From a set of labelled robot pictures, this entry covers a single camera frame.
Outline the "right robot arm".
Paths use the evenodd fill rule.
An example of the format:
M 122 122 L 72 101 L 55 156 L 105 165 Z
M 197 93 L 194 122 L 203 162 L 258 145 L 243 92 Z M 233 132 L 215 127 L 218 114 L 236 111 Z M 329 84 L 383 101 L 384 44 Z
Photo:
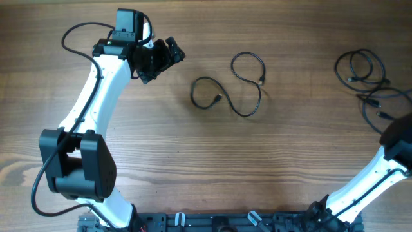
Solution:
M 411 114 L 394 120 L 379 143 L 376 155 L 360 173 L 309 207 L 304 215 L 305 231 L 349 231 L 369 203 L 411 176 Z

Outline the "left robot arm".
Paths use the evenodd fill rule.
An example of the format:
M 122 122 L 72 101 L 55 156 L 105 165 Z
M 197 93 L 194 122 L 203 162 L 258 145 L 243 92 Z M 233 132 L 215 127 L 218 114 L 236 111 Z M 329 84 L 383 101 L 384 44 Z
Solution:
M 145 13 L 118 9 L 115 26 L 88 56 L 91 70 L 75 105 L 57 129 L 39 137 L 38 177 L 76 208 L 88 208 L 101 230 L 147 229 L 115 186 L 117 167 L 105 141 L 118 98 L 130 80 L 148 83 L 184 58 L 172 37 L 154 40 Z

